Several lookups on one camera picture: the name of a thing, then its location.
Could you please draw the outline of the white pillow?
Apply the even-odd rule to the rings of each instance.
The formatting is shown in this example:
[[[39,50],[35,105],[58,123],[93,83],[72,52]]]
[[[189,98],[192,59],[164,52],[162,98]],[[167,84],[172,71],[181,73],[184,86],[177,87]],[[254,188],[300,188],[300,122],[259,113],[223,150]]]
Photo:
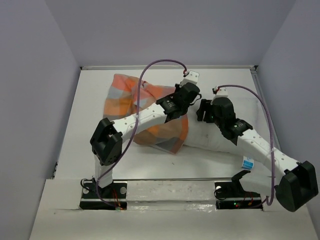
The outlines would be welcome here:
[[[231,102],[236,117],[252,125],[260,136],[269,141],[269,127],[259,100],[253,97],[232,97]],[[188,109],[188,134],[184,145],[240,156],[242,154],[241,151],[222,135],[214,123],[197,121],[196,111],[199,107],[200,103],[197,102]]]

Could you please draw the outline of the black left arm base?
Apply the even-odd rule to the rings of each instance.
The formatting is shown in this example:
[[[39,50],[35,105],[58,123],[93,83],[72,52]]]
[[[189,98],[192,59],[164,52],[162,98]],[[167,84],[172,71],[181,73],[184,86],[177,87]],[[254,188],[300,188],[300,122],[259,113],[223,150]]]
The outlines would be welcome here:
[[[107,187],[96,188],[94,179],[83,178],[80,186],[82,192],[79,208],[82,210],[122,211],[127,209],[128,183],[126,181],[114,181]]]

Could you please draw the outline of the multicolour checked pillowcase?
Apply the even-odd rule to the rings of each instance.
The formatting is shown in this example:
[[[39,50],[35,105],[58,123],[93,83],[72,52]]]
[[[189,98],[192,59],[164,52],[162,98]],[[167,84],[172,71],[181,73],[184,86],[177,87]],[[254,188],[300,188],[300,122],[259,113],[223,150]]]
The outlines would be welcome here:
[[[111,120],[122,119],[136,114],[137,84],[134,76],[115,74],[104,103],[103,117]],[[173,86],[153,85],[142,81],[140,85],[139,115],[158,99],[172,94]],[[167,123],[152,126],[136,134],[133,142],[150,146],[170,154],[177,154],[187,139],[189,121],[187,115]]]

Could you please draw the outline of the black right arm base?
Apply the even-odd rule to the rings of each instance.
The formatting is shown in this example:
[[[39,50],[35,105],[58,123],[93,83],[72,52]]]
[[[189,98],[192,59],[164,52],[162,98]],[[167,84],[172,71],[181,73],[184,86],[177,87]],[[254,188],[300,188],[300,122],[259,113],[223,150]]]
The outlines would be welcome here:
[[[215,207],[217,210],[263,210],[261,195],[252,191],[245,191],[240,183],[243,177],[249,174],[249,170],[242,170],[235,174],[229,181],[214,183]]]

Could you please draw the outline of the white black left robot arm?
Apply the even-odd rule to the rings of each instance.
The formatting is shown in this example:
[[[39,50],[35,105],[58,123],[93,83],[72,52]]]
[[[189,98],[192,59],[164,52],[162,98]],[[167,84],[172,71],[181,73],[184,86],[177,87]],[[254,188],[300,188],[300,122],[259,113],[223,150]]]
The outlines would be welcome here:
[[[177,86],[174,93],[157,100],[138,114],[113,121],[102,119],[90,139],[95,157],[94,193],[101,198],[110,194],[112,169],[126,152],[122,150],[125,141],[131,143],[136,134],[185,115],[199,94],[200,89],[188,82]]]

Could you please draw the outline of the blue white pillow label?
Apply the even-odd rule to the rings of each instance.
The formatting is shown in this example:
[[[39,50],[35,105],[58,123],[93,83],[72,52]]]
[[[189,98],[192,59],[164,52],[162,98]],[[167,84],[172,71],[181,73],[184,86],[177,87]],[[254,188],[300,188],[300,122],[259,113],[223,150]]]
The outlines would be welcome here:
[[[251,170],[254,167],[255,161],[250,157],[243,157],[242,168],[245,170]]]

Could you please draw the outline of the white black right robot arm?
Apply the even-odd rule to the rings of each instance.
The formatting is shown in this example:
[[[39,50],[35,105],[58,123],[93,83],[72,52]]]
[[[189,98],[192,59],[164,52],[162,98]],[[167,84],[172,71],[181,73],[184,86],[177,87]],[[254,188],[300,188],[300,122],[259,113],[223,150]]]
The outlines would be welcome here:
[[[235,196],[254,192],[275,197],[283,208],[295,212],[318,195],[315,167],[307,160],[300,162],[272,147],[248,122],[236,117],[229,98],[201,100],[196,115],[199,122],[215,124],[240,155],[263,164],[271,172],[264,177],[255,176],[250,170],[237,173],[230,183]]]

